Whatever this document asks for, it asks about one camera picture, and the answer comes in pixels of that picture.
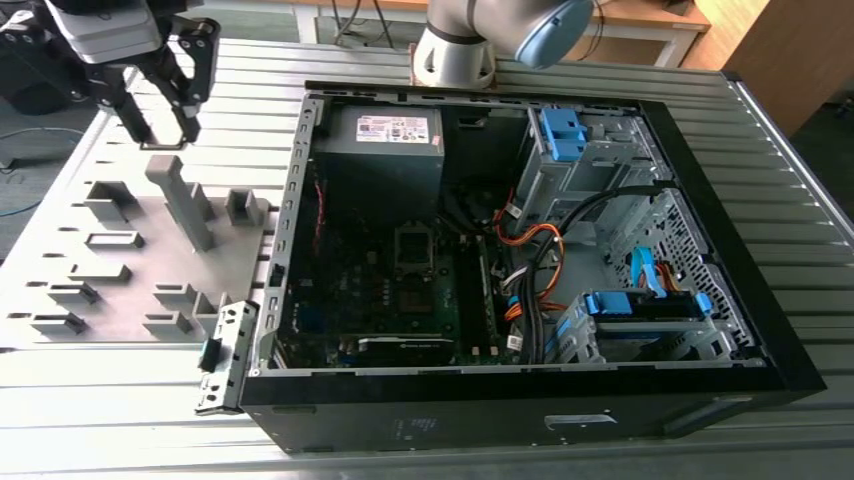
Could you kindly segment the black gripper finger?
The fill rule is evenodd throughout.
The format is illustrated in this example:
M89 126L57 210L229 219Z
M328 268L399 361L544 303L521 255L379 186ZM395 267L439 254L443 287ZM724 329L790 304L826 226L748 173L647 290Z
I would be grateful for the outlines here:
M124 71L134 67L145 76L156 71L152 58L140 57L134 63L106 62L88 64L81 60L70 61L73 77L82 92L94 103L118 117L121 124L137 144L152 140L152 131L144 119L130 93L126 91Z
M221 26L209 18L160 17L156 20L162 46L145 55L141 73L157 88L170 105L180 129L174 146L185 146L197 140L200 123L197 114L208 101L214 84L216 57ZM169 38L192 60L192 75L181 70L174 53L168 46Z

